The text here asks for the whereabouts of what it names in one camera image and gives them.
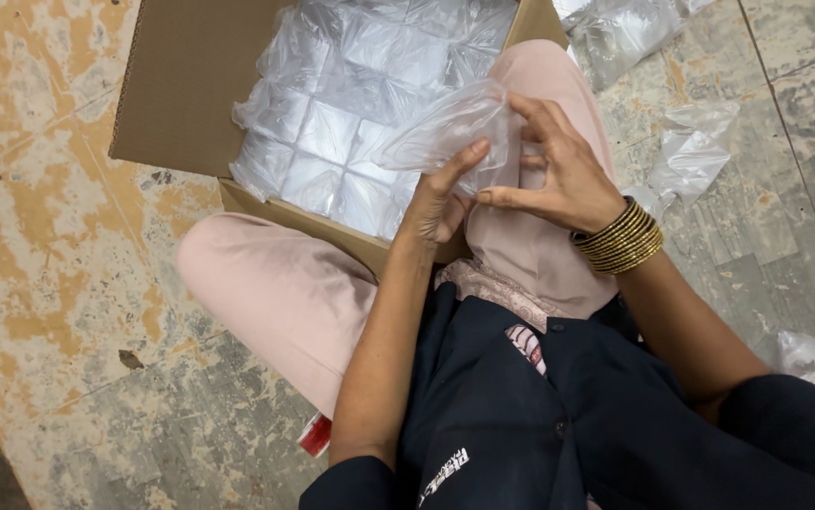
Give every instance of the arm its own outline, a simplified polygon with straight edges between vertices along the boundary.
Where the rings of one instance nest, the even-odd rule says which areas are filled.
[[[455,233],[470,201],[451,190],[489,152],[486,140],[420,179],[388,253],[379,291],[335,403],[328,464],[372,456],[395,469],[413,352],[436,247]]]
[[[480,192],[479,203],[525,211],[584,234],[595,234],[621,215],[623,198],[561,107],[517,94],[511,94],[511,102],[529,123],[522,136],[543,146],[543,156],[522,161],[546,168],[543,187],[490,188]],[[715,422],[719,403],[729,391],[769,373],[696,295],[664,251],[618,274],[617,280],[644,341],[672,368],[697,411],[709,421]]]

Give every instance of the leg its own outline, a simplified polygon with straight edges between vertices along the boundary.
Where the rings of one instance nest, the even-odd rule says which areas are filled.
[[[609,179],[614,168],[596,98],[581,70],[555,42],[537,40],[505,50],[489,76],[518,94],[560,104],[590,143]],[[521,169],[524,189],[542,186],[543,170]],[[476,207],[467,243],[490,269],[571,317],[586,319],[618,292],[615,278],[599,276],[568,239],[569,232],[523,212]]]
[[[325,241],[234,213],[198,222],[177,262],[209,312],[332,418],[376,296],[372,273]]]

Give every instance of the gold bangle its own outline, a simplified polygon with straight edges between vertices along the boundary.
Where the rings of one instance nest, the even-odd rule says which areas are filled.
[[[626,196],[628,207],[609,226],[592,236],[573,233],[572,244],[601,274],[630,271],[662,249],[662,230],[656,220],[633,198]]]

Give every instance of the jacket sleeve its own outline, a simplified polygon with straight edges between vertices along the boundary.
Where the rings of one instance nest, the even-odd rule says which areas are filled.
[[[815,386],[797,377],[749,379],[719,410],[719,428],[815,477]]]
[[[300,510],[354,508],[395,508],[395,474],[378,458],[349,458],[336,464],[300,496]]]

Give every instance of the dark navy jacket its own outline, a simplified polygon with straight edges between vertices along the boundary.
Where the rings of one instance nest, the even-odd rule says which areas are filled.
[[[815,509],[815,386],[748,380],[719,427],[637,344],[617,299],[590,320],[549,319],[542,377],[505,336],[508,309],[427,299],[397,474],[377,458],[327,470],[301,510]]]

